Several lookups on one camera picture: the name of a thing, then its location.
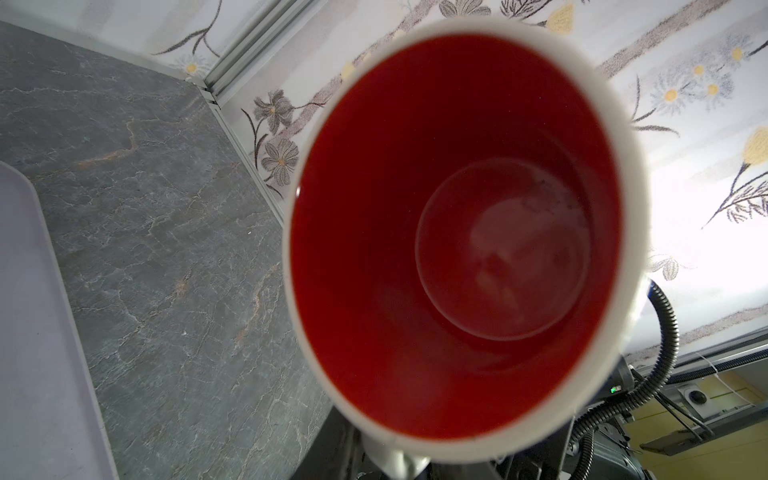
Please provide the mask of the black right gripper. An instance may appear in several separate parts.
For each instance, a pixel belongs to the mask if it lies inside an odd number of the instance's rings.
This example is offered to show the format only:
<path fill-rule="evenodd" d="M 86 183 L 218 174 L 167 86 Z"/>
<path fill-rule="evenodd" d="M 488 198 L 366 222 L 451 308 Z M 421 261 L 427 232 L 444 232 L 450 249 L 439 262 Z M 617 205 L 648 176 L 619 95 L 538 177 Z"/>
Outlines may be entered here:
<path fill-rule="evenodd" d="M 504 457 L 500 463 L 428 466 L 429 479 L 557 479 L 568 450 L 574 420 L 532 447 Z"/>

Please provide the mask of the cream white mug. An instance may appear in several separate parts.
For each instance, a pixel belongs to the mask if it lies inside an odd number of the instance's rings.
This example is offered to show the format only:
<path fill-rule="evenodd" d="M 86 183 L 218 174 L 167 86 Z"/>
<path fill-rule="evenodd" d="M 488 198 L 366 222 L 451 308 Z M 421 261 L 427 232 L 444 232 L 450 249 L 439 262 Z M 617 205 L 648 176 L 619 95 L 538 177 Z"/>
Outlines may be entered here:
<path fill-rule="evenodd" d="M 366 442 L 521 451 L 612 372 L 647 291 L 625 108 L 565 39 L 441 20 L 375 53 L 315 125 L 286 210 L 294 332 Z"/>

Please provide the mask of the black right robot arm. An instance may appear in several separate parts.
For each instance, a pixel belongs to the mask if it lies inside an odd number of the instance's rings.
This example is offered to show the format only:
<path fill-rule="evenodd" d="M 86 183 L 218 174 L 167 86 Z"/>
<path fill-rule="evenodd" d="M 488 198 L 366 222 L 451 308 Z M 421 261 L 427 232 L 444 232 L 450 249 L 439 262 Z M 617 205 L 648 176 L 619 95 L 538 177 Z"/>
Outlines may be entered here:
<path fill-rule="evenodd" d="M 649 374 L 643 377 L 621 358 L 597 391 L 589 405 L 596 407 L 621 400 L 638 389 L 646 379 L 650 390 L 658 392 L 668 380 L 674 361 L 661 356 Z M 421 479 L 650 479 L 621 421 L 627 413 L 596 426 L 576 443 L 570 444 L 575 426 L 566 424 L 540 443 L 519 453 L 497 460 L 466 465 L 432 463 L 419 475 Z"/>

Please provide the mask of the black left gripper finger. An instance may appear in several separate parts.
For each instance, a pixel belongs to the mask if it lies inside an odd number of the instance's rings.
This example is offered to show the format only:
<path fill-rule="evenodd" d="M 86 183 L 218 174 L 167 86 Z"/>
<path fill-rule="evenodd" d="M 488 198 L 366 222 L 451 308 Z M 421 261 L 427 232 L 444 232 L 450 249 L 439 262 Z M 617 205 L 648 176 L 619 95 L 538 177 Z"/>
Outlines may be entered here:
<path fill-rule="evenodd" d="M 362 460 L 359 431 L 332 408 L 305 457 L 305 478 L 357 479 Z"/>

